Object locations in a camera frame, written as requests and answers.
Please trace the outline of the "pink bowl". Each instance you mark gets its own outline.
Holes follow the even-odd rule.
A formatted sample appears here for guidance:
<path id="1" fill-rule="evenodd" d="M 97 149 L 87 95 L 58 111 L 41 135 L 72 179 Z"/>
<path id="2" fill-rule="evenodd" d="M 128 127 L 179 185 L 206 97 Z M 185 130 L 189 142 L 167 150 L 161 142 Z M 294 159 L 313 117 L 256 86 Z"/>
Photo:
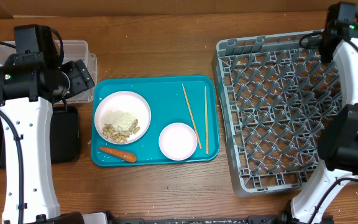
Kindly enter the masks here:
<path id="1" fill-rule="evenodd" d="M 158 146 L 168 159 L 184 161 L 193 155 L 198 147 L 198 140 L 195 131 L 189 125 L 172 123 L 163 128 Z"/>

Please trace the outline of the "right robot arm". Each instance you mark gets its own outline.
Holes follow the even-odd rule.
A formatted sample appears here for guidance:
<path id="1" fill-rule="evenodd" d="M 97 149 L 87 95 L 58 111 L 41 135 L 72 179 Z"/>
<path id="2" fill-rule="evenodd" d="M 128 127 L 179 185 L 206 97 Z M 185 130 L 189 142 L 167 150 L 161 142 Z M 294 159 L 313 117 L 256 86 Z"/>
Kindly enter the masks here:
<path id="1" fill-rule="evenodd" d="M 319 162 L 277 223 L 333 223 L 324 212 L 349 182 L 358 183 L 358 12 L 354 3 L 328 9 L 318 50 L 323 63 L 339 72 L 342 109 L 318 139 Z"/>

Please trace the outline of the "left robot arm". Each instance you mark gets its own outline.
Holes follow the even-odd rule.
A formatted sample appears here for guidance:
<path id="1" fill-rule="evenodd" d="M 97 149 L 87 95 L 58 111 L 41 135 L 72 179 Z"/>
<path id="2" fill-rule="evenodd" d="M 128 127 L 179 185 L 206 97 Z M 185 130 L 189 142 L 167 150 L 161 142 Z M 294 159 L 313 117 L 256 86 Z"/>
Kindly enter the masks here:
<path id="1" fill-rule="evenodd" d="M 62 214 L 50 158 L 53 104 L 94 87 L 82 60 L 64 62 L 63 47 L 48 26 L 14 28 L 13 61 L 0 67 L 0 117 L 6 153 L 3 223 L 83 223 Z"/>

